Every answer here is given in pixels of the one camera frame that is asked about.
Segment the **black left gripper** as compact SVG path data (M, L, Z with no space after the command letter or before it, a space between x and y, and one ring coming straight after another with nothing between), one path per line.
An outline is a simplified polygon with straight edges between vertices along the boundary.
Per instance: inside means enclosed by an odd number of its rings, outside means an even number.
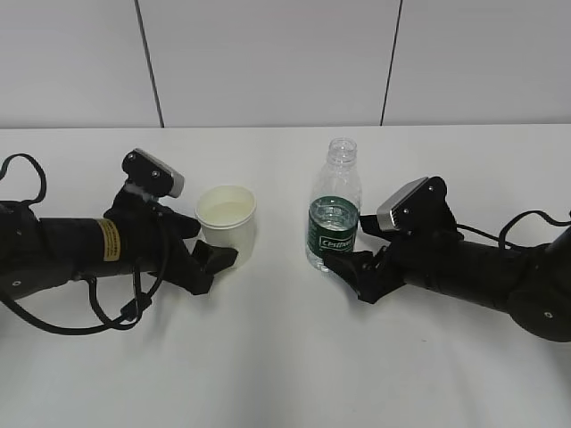
M191 252L186 240L196 238L198 220L177 213L141 194L121 189L113 200L111 219L121 227L121 244L151 261L153 275L193 295L210 291L213 278L235 265L238 250L198 240Z

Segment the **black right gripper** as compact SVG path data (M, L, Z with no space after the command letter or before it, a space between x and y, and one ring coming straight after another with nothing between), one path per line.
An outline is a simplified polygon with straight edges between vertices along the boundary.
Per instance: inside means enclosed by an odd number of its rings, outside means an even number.
M341 277L359 300L375 304L404 285L428 289L428 275L415 270L421 257L404 261L407 251L416 251L428 243L428 234L385 232L376 215L360 216L360 228L365 235L380 236L389 244L377 253L327 251L323 257L324 265Z

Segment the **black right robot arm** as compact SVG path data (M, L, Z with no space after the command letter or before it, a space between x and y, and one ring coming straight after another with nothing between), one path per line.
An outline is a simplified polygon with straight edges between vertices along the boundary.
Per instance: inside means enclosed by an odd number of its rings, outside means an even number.
M452 216L403 231L383 231L370 216L366 233L385 239L378 250L323 256L369 304L414 285L508 314L527 332L552 342L570 340L570 224L551 243L517 248L505 237L521 215L502 228L496 245L466 240Z

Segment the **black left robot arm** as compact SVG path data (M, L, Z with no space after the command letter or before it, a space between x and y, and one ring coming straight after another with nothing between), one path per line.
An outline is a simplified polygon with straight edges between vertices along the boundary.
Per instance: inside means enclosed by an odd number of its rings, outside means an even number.
M206 294L238 252L197 240L201 226L156 201L120 191L101 218L37 218L24 202L1 203L1 291L13 300L89 277L138 268Z

